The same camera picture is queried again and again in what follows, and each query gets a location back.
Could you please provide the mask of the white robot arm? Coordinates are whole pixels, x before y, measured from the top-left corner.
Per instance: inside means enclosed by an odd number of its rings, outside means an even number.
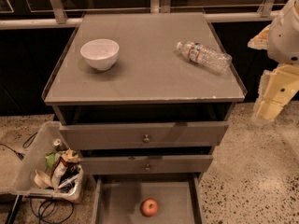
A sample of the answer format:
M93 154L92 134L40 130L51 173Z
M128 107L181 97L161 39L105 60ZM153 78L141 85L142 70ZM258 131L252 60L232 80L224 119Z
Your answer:
M299 0L289 0L248 47L265 49L278 63L273 71L263 71L253 108L257 118L274 120L299 92Z

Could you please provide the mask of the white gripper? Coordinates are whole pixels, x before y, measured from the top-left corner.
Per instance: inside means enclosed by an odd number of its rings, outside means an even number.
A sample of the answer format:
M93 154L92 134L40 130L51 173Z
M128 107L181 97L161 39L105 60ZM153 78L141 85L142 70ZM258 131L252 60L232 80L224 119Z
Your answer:
M299 92L299 16L282 12L248 43L251 49L267 50L268 57L280 63L273 71L264 70L258 98L253 107L259 119L274 120Z

